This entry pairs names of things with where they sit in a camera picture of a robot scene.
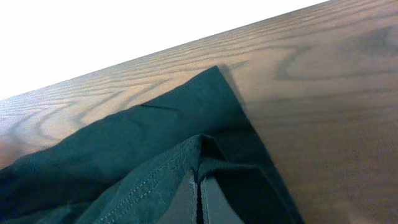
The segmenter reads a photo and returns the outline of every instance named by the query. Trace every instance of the wood grain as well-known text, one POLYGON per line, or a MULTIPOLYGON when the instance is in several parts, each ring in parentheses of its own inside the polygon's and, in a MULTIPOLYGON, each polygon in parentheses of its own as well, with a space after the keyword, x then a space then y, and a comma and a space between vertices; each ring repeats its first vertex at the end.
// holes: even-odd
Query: wood grain
POLYGON ((213 65, 307 223, 397 223, 398 1, 329 1, 2 100, 13 148, 0 156, 52 146, 213 65))

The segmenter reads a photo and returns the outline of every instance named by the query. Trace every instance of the bright light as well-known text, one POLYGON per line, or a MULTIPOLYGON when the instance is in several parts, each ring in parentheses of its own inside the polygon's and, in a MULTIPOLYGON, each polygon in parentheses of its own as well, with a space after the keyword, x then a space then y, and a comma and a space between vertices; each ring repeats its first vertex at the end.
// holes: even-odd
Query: bright light
POLYGON ((0 99, 323 1, 1 1, 0 99))

